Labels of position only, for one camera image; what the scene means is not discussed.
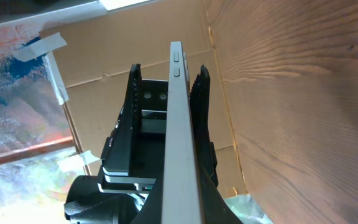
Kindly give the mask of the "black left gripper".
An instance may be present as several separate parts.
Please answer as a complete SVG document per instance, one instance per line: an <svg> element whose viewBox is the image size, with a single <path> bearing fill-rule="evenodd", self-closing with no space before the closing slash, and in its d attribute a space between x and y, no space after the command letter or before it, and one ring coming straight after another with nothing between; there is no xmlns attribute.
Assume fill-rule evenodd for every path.
<svg viewBox="0 0 358 224"><path fill-rule="evenodd" d="M217 187L217 158L209 137L211 79L200 67L190 92L190 110L198 165ZM98 187L102 193L147 194L164 167L167 119L166 80L142 80L140 64L133 64L126 97L101 155Z"/></svg>

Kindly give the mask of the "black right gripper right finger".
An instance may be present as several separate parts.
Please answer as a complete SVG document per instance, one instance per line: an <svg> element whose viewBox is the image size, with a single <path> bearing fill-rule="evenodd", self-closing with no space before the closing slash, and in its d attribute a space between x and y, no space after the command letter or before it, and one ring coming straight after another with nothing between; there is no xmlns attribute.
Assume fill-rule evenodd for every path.
<svg viewBox="0 0 358 224"><path fill-rule="evenodd" d="M226 205L207 172L199 170L201 198L206 224L242 224L240 219Z"/></svg>

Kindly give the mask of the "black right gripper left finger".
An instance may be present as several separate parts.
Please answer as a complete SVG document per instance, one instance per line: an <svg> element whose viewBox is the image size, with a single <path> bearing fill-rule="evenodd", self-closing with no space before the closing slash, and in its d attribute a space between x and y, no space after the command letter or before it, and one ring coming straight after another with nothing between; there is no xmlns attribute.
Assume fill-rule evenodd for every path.
<svg viewBox="0 0 358 224"><path fill-rule="evenodd" d="M163 177L159 177L152 187L142 209L131 224L161 224L163 201Z"/></svg>

